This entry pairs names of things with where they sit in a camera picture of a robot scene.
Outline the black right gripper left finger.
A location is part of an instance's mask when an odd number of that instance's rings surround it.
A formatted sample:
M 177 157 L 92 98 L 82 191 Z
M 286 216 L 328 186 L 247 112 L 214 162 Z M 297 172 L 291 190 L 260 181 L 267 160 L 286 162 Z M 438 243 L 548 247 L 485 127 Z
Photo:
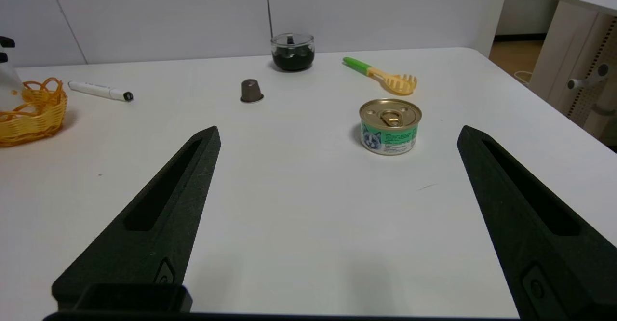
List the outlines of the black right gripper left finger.
M 182 285 L 221 148 L 197 132 L 53 282 L 59 310 L 95 284 Z

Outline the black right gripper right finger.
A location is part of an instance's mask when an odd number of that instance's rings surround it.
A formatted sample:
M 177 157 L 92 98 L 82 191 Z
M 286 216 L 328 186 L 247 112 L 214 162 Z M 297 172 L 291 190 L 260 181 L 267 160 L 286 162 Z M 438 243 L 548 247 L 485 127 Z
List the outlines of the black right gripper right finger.
M 614 321 L 616 247 L 488 134 L 457 148 L 520 318 Z

